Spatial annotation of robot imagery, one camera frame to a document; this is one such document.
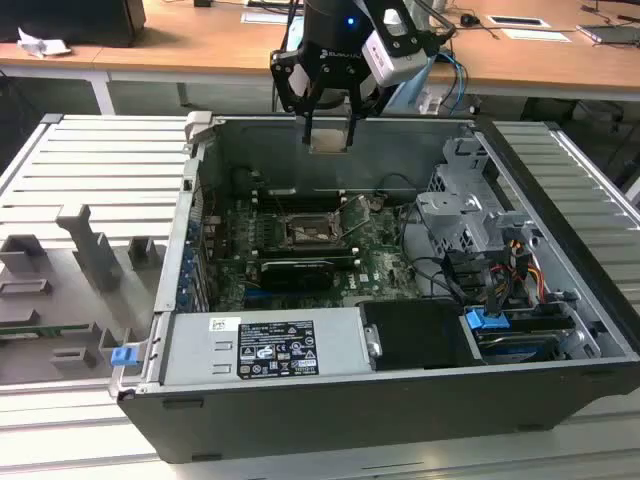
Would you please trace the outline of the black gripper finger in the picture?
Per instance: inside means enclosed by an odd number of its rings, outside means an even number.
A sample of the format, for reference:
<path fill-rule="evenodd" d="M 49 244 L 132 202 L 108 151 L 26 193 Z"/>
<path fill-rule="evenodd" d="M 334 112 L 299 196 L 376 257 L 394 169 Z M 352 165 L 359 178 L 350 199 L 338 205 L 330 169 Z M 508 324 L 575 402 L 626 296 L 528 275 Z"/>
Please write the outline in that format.
<path fill-rule="evenodd" d="M 349 88 L 350 110 L 346 128 L 345 147 L 353 144 L 357 122 L 369 116 L 379 116 L 388 102 L 388 88 L 380 86 L 372 75 Z"/>
<path fill-rule="evenodd" d="M 317 60 L 300 60 L 300 50 L 285 52 L 276 50 L 271 53 L 270 71 L 286 112 L 294 113 L 304 119 L 302 143 L 311 143 L 313 114 L 326 88 L 326 64 Z M 302 71 L 308 79 L 302 94 L 297 94 L 290 83 L 295 69 Z"/>

